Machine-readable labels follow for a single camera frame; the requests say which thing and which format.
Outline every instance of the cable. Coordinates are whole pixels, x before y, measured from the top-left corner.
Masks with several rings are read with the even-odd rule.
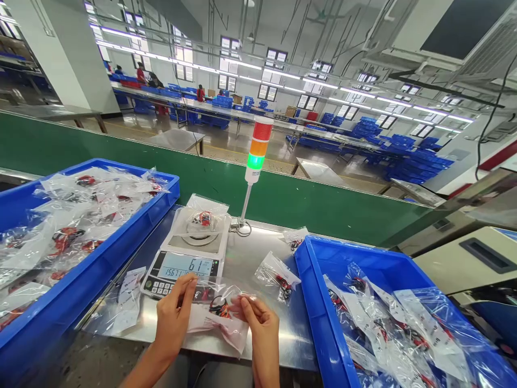
[[[481,165],[481,139],[483,139],[483,136],[485,136],[485,131],[488,128],[488,126],[490,125],[492,118],[494,117],[495,110],[497,109],[497,105],[499,105],[499,100],[501,99],[502,91],[505,89],[505,86],[506,86],[506,79],[508,78],[510,69],[512,68],[513,63],[515,62],[516,59],[517,59],[517,53],[515,53],[515,56],[513,57],[512,62],[508,66],[508,69],[506,69],[506,73],[505,73],[504,78],[502,79],[501,89],[499,90],[499,94],[497,96],[497,100],[495,101],[494,108],[492,109],[492,112],[490,113],[490,117],[488,118],[488,121],[486,122],[485,127],[481,131],[481,135],[479,135],[478,144],[477,144],[478,162],[476,164],[476,173],[475,173],[476,181],[479,180],[478,171],[479,171],[479,166]]]

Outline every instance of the stack of blue crates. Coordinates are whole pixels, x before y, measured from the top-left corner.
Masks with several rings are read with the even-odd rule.
[[[361,117],[361,120],[352,129],[350,136],[355,138],[375,137],[382,132],[382,128],[376,124],[377,120],[371,117]]]
[[[387,169],[386,178],[401,179],[406,182],[422,184],[448,169],[453,160],[436,156],[431,150],[415,150],[409,153],[409,158],[398,162],[393,168]]]

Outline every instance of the hand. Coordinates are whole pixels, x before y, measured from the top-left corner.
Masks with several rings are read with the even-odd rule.
[[[193,273],[179,277],[171,293],[156,305],[158,324],[155,341],[151,344],[156,357],[172,362],[178,355],[187,333],[197,282],[198,278]]]
[[[278,316],[264,302],[249,296],[241,298],[241,307],[251,329],[253,377],[257,388],[280,388]]]

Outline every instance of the scale display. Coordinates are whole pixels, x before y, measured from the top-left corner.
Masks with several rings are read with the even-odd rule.
[[[141,290],[144,294],[161,298],[171,293],[180,276],[191,272],[197,276],[221,276],[222,267],[219,260],[159,251],[142,282]]]
[[[179,256],[174,253],[166,253],[158,277],[163,279],[176,280],[188,273],[195,273],[197,276],[209,276],[212,272],[214,260],[196,258],[192,256]]]

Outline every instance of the metal table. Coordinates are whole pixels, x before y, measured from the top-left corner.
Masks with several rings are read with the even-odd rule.
[[[394,178],[392,178],[391,182],[388,183],[388,185],[386,185],[385,187],[383,187],[377,194],[383,195],[392,187],[396,187],[404,192],[403,195],[399,196],[399,199],[404,199],[404,197],[407,195],[416,199],[422,205],[431,207],[440,206],[445,202],[445,199],[434,194],[432,191],[426,189],[425,187]]]
[[[339,175],[332,171],[332,169],[325,163],[296,158],[296,164],[292,169],[291,175],[296,173],[298,167],[300,167],[307,178],[312,179],[313,181],[333,186],[347,187]]]
[[[159,135],[147,138],[143,142],[179,151],[190,151],[196,144],[199,144],[199,154],[203,155],[204,137],[204,134],[197,132],[169,129]]]
[[[171,228],[173,217],[174,209],[164,217],[140,246],[129,264],[120,273],[118,280],[114,281],[105,294],[97,300],[94,307],[83,317],[76,329],[81,328],[90,333],[105,335],[106,328],[109,327],[115,316],[120,281],[129,270],[142,266],[147,266],[147,269],[149,269],[156,251]],[[282,237],[281,231],[286,229],[254,221],[249,221],[249,223],[253,228],[250,236],[240,237],[236,233],[229,234],[223,277],[236,279],[244,285],[248,284],[251,292],[254,289],[260,290],[260,287],[255,284],[253,276],[269,251],[272,251],[295,274],[298,274],[290,247],[280,240],[280,237]],[[114,337],[140,342],[154,341],[157,322],[156,303],[157,300],[142,295],[137,325],[114,335]],[[272,299],[267,299],[267,303],[276,310],[280,317],[280,366],[318,371],[316,351],[312,341],[302,288],[298,287],[293,292],[289,307],[280,305]],[[214,330],[187,334],[183,349],[233,358],[238,356],[235,349]],[[248,333],[246,347],[241,358],[251,360],[251,350],[251,334]]]
[[[108,133],[101,117],[101,112],[85,108],[63,105],[19,105],[8,106],[0,109],[0,112],[16,113],[21,116],[33,117],[47,121],[73,120],[79,128],[84,128],[81,119],[93,117],[97,120],[103,133]]]

